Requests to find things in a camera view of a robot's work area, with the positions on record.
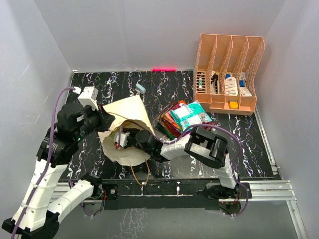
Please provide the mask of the red brown snack box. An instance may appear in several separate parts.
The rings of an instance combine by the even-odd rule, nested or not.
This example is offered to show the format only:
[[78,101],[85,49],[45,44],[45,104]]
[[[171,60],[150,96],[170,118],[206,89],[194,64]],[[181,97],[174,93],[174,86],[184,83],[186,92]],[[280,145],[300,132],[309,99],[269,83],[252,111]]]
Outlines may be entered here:
[[154,121],[154,126],[157,126],[158,124],[162,124],[163,122],[163,116],[165,113],[167,113],[171,108],[173,107],[173,102],[169,103],[167,106],[165,106],[160,113],[155,117]]

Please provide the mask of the red Doritos chips bag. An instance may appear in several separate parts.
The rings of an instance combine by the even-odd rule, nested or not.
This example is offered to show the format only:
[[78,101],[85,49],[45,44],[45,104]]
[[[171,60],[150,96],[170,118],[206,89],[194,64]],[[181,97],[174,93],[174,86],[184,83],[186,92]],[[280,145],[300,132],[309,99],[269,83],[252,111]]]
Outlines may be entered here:
[[169,121],[163,119],[163,122],[161,124],[170,134],[171,134],[171,129],[174,126],[177,128],[174,124],[170,123]]

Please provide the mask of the teal Fox's candy packet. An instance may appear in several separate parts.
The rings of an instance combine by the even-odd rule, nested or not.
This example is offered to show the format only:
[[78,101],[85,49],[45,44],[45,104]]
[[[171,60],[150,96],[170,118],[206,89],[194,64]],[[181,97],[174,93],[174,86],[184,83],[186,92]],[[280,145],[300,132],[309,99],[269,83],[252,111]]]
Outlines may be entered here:
[[169,113],[182,131],[185,131],[191,125],[212,122],[211,117],[205,112],[199,101],[187,105],[180,103],[179,106],[179,108],[173,109]]

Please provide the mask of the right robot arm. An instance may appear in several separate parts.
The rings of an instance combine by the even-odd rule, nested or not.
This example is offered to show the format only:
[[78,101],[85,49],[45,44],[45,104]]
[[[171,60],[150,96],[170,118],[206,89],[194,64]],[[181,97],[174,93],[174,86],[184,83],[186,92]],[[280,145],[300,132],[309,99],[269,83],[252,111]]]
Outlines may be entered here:
[[190,156],[214,169],[219,178],[220,184],[204,190],[207,197],[237,201],[241,196],[238,174],[232,168],[228,152],[228,141],[213,132],[196,126],[180,139],[164,143],[145,129],[124,128],[115,142],[124,149],[134,147],[160,163]]

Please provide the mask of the colourful candy packet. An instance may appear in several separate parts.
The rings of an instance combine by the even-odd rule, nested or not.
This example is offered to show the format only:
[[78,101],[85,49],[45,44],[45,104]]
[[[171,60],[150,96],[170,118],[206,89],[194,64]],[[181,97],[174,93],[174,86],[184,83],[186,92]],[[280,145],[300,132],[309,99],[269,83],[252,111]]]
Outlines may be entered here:
[[173,117],[170,114],[171,110],[175,110],[180,108],[181,106],[186,105],[186,102],[184,100],[174,100],[173,101],[173,107],[167,112],[165,113],[165,115],[162,117],[163,119],[169,121],[170,123],[174,124],[180,131],[181,131],[181,127],[175,122],[175,120],[173,119]]

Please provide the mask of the green chips bag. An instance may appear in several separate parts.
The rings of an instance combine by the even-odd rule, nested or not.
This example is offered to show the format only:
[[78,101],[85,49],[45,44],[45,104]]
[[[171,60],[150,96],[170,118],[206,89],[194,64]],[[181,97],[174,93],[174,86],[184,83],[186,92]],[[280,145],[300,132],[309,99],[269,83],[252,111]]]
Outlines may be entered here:
[[162,134],[164,134],[165,136],[167,136],[169,139],[171,140],[175,139],[175,137],[172,134],[170,134],[161,124],[158,123],[156,125],[156,129],[160,131]]

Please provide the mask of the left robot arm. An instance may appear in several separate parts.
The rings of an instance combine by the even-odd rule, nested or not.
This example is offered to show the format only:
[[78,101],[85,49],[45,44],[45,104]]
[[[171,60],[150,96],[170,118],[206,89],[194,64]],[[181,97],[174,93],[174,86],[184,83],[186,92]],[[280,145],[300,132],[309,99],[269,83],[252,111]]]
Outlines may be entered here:
[[99,198],[103,193],[102,180],[85,174],[59,199],[51,202],[57,183],[68,167],[79,143],[92,132],[108,131],[115,117],[102,105],[92,107],[66,103],[53,111],[53,123],[43,139],[32,180],[15,215],[4,220],[2,229],[12,237],[51,239],[62,220],[86,198]]

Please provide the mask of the purple snack packet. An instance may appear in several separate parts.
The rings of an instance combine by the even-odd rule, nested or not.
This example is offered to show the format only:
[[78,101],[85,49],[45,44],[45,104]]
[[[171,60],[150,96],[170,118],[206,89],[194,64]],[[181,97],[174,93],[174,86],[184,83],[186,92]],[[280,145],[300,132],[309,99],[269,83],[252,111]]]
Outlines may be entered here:
[[175,128],[174,126],[172,127],[171,129],[171,134],[174,136],[174,137],[179,137],[182,132],[178,129],[178,128]]

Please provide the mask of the brown paper bag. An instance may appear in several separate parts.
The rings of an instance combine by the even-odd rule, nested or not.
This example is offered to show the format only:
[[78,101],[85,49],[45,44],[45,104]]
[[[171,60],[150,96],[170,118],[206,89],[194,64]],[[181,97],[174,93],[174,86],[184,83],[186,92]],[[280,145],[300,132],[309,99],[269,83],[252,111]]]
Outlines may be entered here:
[[125,126],[129,129],[145,128],[152,134],[155,133],[141,97],[136,95],[124,98],[103,106],[103,109],[115,116],[110,130],[99,133],[103,153],[110,161],[130,168],[147,163],[150,159],[147,153],[134,147],[116,149],[114,142],[114,136],[120,130],[120,126]]

